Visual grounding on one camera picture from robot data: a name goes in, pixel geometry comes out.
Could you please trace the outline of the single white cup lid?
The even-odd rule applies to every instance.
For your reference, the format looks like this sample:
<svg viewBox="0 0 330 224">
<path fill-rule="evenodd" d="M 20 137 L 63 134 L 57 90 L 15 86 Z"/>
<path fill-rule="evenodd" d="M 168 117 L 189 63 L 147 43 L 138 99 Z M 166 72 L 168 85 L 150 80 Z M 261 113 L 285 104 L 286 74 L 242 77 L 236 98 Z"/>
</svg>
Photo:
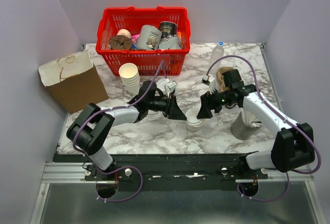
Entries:
<svg viewBox="0 0 330 224">
<path fill-rule="evenodd" d="M 204 124 L 204 119 L 197 118 L 198 113 L 199 111 L 195 108 L 186 111 L 186 118 L 189 126 L 198 127 Z"/>
</svg>

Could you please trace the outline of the stack of white paper cups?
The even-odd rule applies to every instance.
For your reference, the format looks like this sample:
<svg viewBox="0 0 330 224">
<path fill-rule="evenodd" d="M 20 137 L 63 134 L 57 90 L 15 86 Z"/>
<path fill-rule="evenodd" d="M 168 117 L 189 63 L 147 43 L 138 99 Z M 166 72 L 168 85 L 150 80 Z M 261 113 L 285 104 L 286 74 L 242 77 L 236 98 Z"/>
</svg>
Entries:
<svg viewBox="0 0 330 224">
<path fill-rule="evenodd" d="M 119 76 L 126 90 L 137 95 L 140 89 L 140 75 L 138 68 L 133 63 L 126 63 L 119 68 Z"/>
</svg>

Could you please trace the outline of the brown paper takeout bag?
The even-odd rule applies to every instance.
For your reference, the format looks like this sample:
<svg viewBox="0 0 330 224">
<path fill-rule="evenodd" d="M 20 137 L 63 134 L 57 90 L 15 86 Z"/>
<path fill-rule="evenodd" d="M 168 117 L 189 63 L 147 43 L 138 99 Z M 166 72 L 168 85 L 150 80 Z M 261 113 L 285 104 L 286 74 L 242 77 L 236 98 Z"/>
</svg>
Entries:
<svg viewBox="0 0 330 224">
<path fill-rule="evenodd" d="M 40 66 L 38 72 L 45 89 L 71 114 L 108 99 L 87 51 L 62 56 Z"/>
</svg>

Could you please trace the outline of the single white paper cup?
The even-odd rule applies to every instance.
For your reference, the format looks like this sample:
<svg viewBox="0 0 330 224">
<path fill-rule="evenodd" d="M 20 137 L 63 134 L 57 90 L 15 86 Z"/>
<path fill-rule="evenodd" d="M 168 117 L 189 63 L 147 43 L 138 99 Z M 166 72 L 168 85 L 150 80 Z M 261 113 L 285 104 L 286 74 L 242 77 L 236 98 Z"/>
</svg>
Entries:
<svg viewBox="0 0 330 224">
<path fill-rule="evenodd" d="M 196 132 L 196 131 L 199 131 L 201 130 L 201 128 L 203 127 L 203 123 L 202 124 L 199 124 L 199 125 L 193 125 L 193 124 L 187 124 L 187 129 L 192 131 L 192 132 Z"/>
</svg>

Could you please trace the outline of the stack of cup lids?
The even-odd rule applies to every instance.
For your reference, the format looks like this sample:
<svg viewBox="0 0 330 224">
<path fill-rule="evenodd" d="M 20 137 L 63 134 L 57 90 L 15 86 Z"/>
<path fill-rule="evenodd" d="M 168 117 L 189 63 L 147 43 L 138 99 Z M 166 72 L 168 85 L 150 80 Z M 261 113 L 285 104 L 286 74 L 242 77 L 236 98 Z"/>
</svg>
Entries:
<svg viewBox="0 0 330 224">
<path fill-rule="evenodd" d="M 169 82 L 168 78 L 161 78 L 157 81 L 156 85 L 157 88 L 160 89 L 161 91 L 165 91 L 166 85 Z"/>
</svg>

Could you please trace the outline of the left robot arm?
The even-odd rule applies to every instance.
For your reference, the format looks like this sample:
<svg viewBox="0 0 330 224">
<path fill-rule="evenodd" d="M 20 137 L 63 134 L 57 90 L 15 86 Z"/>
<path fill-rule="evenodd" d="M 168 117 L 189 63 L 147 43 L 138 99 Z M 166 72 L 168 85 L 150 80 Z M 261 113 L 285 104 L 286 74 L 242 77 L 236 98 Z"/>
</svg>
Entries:
<svg viewBox="0 0 330 224">
<path fill-rule="evenodd" d="M 109 180 L 114 175 L 114 160 L 106 151 L 104 142 L 110 129 L 121 124 L 137 123 L 150 110 L 162 112 L 170 120 L 187 120 L 174 94 L 166 96 L 155 82 L 145 81 L 127 106 L 101 109 L 94 103 L 88 104 L 68 128 L 67 138 L 95 164 L 97 175 Z"/>
</svg>

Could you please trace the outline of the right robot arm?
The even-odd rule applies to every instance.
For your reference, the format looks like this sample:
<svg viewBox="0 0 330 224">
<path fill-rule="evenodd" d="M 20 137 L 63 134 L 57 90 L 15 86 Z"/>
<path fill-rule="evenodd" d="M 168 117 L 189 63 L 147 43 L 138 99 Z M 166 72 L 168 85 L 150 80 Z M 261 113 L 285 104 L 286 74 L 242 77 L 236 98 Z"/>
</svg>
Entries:
<svg viewBox="0 0 330 224">
<path fill-rule="evenodd" d="M 257 91 L 255 85 L 246 85 L 237 69 L 224 72 L 223 82 L 227 90 L 218 92 L 211 76 L 202 77 L 202 83 L 209 86 L 209 91 L 201 95 L 197 118 L 210 119 L 223 106 L 237 104 L 252 113 L 275 137 L 271 150 L 240 157 L 237 172 L 242 178 L 250 178 L 261 168 L 288 172 L 315 160 L 313 130 L 309 124 L 299 124 L 286 117 Z"/>
</svg>

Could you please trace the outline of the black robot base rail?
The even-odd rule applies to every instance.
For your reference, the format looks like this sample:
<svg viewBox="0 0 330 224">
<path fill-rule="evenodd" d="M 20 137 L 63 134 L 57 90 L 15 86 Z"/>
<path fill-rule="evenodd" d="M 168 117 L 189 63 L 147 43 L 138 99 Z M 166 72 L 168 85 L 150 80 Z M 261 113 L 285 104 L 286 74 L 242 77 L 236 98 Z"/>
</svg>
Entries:
<svg viewBox="0 0 330 224">
<path fill-rule="evenodd" d="M 248 169 L 243 154 L 124 154 L 114 155 L 118 172 L 105 175 L 98 172 L 81 155 L 54 156 L 46 164 L 43 181 L 48 183 L 94 184 L 106 196 L 115 192 L 136 191 L 234 191 L 244 186 L 246 195 L 255 195 L 262 183 L 301 181 L 297 173 Z"/>
</svg>

